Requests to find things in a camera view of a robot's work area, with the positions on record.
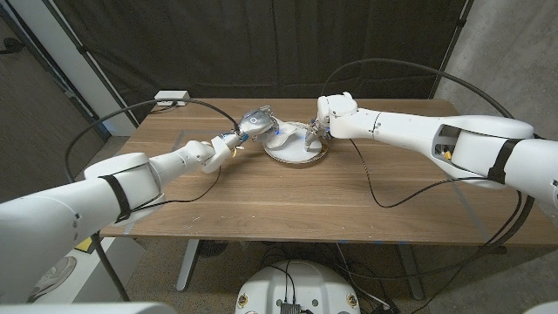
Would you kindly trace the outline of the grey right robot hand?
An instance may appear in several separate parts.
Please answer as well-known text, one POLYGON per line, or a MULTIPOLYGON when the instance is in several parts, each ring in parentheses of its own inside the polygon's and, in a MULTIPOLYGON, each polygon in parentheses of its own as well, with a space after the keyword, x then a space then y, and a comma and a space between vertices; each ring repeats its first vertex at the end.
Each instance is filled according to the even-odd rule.
POLYGON ((321 121, 319 118, 313 119, 307 127, 304 137, 304 149, 310 150, 310 146, 316 140, 330 140, 330 122, 326 119, 321 121))

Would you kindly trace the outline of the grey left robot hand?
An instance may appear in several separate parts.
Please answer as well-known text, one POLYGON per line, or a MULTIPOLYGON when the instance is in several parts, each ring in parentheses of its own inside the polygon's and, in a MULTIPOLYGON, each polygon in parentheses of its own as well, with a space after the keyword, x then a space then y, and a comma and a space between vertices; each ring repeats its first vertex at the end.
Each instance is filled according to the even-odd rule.
POLYGON ((271 106, 261 106, 245 113, 238 126, 242 142, 249 139, 267 142, 276 133, 278 123, 271 106))

